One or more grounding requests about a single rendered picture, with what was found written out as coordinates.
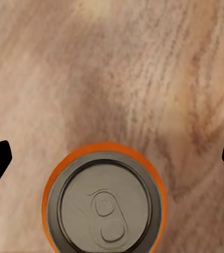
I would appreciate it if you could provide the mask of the can of soda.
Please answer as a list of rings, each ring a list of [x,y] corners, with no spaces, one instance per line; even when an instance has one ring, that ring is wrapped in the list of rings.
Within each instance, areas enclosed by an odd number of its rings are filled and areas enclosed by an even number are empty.
[[[57,253],[152,253],[167,221],[163,182],[139,151],[94,142],[52,172],[42,220]]]

